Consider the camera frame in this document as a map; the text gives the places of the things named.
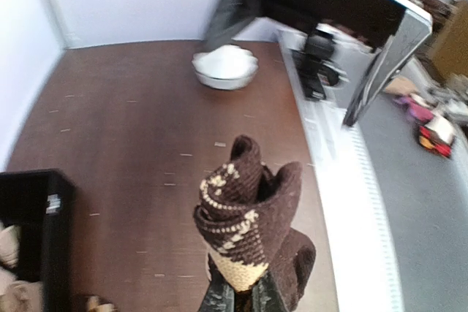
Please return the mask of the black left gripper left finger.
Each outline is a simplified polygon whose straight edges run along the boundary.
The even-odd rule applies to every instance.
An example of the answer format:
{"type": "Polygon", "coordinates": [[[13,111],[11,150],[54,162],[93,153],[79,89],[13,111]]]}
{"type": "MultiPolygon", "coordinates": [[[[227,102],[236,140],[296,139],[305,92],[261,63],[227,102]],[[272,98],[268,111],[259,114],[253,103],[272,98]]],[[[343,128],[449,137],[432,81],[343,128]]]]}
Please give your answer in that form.
{"type": "Polygon", "coordinates": [[[198,312],[233,312],[234,290],[214,265],[209,265],[211,280],[198,312]]]}

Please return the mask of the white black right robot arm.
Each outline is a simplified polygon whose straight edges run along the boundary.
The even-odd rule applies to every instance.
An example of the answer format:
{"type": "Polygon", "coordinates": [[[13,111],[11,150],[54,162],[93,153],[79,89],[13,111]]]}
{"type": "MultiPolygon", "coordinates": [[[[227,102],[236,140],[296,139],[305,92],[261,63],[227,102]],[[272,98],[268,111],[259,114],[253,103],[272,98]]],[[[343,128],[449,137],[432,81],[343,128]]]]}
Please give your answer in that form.
{"type": "Polygon", "coordinates": [[[311,35],[320,23],[342,27],[378,55],[348,105],[343,123],[353,126],[376,96],[430,36],[432,16],[410,0],[219,0],[203,40],[211,52],[257,18],[269,18],[311,35]]]}

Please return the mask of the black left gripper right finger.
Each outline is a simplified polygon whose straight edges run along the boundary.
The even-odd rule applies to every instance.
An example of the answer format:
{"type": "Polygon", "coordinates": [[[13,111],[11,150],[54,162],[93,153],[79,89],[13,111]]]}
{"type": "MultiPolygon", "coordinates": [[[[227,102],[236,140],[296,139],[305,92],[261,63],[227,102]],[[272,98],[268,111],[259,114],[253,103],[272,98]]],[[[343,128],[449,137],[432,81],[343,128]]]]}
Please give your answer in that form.
{"type": "Polygon", "coordinates": [[[272,274],[265,275],[252,288],[253,312],[288,312],[272,274]]]}

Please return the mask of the brown tan argyle sock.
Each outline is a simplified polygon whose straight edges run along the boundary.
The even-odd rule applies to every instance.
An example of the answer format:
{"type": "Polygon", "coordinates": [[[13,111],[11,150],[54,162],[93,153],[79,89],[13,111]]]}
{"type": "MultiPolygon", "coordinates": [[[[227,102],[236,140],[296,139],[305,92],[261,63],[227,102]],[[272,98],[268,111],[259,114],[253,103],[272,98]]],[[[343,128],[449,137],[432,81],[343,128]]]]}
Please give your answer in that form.
{"type": "Polygon", "coordinates": [[[201,181],[193,219],[207,247],[209,280],[214,265],[234,290],[234,311],[251,311],[252,288],[267,271],[288,311],[298,307],[316,259],[313,242],[292,227],[301,186],[300,163],[272,173],[246,135],[201,181]]]}

